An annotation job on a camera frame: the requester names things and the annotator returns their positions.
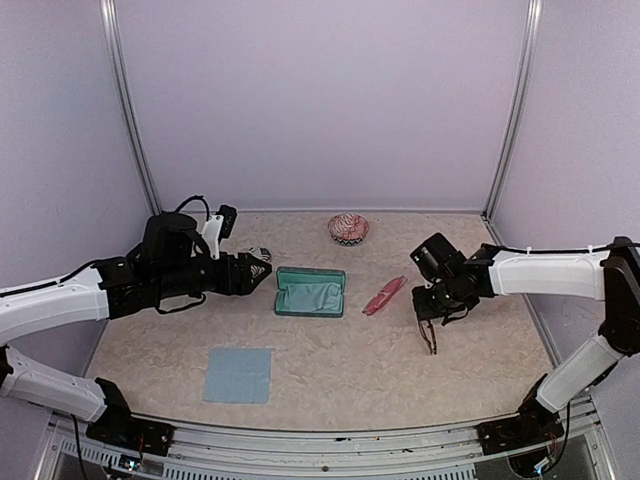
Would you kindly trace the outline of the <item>american flag glasses case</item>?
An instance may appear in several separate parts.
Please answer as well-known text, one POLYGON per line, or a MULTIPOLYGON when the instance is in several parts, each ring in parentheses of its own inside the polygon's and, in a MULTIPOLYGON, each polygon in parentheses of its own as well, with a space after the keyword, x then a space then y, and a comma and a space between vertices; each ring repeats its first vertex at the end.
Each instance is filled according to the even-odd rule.
POLYGON ((252 246, 246 249, 245 252, 263 262, 266 262, 266 263, 272 262, 272 254, 270 250, 266 247, 252 246))

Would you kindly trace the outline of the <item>brown sunglasses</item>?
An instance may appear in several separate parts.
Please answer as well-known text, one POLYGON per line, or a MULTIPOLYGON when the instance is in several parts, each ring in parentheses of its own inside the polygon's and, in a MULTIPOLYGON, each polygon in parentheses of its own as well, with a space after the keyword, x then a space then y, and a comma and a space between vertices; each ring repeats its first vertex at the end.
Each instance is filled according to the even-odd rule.
POLYGON ((436 355, 438 351, 437 339, 432 322, 430 320, 418 321, 418 329, 422 339, 426 343, 429 354, 436 355))

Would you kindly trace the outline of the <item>blue-green leather glasses case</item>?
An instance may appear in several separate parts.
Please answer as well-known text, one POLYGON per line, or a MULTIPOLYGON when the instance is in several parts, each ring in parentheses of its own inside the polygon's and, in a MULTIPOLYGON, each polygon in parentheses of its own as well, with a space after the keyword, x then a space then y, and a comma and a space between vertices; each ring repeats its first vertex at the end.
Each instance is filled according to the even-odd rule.
POLYGON ((274 313, 279 316, 341 318, 346 273, 342 270, 279 267, 274 313))

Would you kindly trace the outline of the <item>pink sunglasses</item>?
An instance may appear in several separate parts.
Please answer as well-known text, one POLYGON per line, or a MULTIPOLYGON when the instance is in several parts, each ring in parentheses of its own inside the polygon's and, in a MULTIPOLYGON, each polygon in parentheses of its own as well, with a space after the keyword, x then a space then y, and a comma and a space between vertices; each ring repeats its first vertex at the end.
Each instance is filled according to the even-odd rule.
POLYGON ((362 313, 371 316, 383 309, 389 301, 403 288, 407 277, 402 275, 390 280, 362 309, 362 313))

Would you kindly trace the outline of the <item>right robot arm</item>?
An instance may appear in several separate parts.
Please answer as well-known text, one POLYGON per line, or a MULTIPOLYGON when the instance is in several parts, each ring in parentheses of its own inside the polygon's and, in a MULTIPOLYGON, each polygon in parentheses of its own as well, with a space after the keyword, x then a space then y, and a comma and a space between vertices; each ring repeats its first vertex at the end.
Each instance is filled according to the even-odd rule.
POLYGON ((497 296, 573 296, 604 303, 597 332, 541 378, 519 407, 511 433, 520 443, 535 442, 577 394, 639 352, 639 246, 627 237, 568 250, 482 244, 465 256, 435 233, 410 258, 426 282, 412 291, 419 324, 460 320, 481 299, 497 296))

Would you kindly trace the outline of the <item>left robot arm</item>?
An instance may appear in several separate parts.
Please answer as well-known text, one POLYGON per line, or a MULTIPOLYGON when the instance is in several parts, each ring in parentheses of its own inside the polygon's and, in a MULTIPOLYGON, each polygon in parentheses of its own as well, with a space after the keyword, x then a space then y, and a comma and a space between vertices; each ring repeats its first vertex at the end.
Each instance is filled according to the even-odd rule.
POLYGON ((220 249, 236 219, 223 205, 199 224, 174 211, 150 217, 143 239, 126 256, 93 260, 63 277, 1 292, 1 394, 99 422, 121 445, 140 434, 137 418, 118 387, 35 361, 11 341, 73 323, 115 320, 153 309, 165 299, 189 297, 193 306, 208 293, 251 294, 272 272, 270 262, 248 252, 220 249))

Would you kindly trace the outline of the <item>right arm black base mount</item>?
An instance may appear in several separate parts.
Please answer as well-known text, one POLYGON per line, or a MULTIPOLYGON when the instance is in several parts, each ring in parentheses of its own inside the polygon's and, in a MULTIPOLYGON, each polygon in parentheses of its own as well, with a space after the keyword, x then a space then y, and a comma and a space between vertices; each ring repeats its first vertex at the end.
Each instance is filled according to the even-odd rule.
POLYGON ((524 397, 512 416, 480 423, 476 427, 484 455, 516 450, 549 441, 565 434, 558 412, 551 412, 537 400, 542 376, 524 397))

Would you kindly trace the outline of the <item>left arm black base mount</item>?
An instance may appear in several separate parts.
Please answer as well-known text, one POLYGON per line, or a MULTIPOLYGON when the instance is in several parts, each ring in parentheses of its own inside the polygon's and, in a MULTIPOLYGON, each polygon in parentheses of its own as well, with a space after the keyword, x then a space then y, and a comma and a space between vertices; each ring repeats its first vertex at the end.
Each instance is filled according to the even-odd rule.
POLYGON ((114 382, 100 377, 95 382, 105 396, 106 409, 97 420, 88 423, 86 436, 138 453, 166 457, 175 428, 165 422, 134 416, 114 382))

